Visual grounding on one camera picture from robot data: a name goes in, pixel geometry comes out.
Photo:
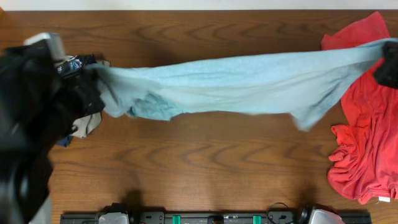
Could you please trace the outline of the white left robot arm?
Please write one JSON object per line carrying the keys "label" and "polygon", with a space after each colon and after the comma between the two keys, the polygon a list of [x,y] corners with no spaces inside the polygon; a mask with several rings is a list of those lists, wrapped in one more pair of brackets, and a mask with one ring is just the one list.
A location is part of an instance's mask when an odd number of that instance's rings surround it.
{"label": "white left robot arm", "polygon": [[48,153],[77,130],[76,119],[103,110],[96,58],[57,65],[49,49],[20,46],[1,55],[1,223],[29,223],[49,196]]}

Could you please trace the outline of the light blue t-shirt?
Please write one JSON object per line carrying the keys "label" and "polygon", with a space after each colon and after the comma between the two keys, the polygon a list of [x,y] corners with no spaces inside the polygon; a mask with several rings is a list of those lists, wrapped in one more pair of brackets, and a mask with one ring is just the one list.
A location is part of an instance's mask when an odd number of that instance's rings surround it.
{"label": "light blue t-shirt", "polygon": [[161,67],[91,64],[113,117],[168,121],[183,113],[282,114],[314,126],[381,57],[385,40],[354,48],[249,55]]}

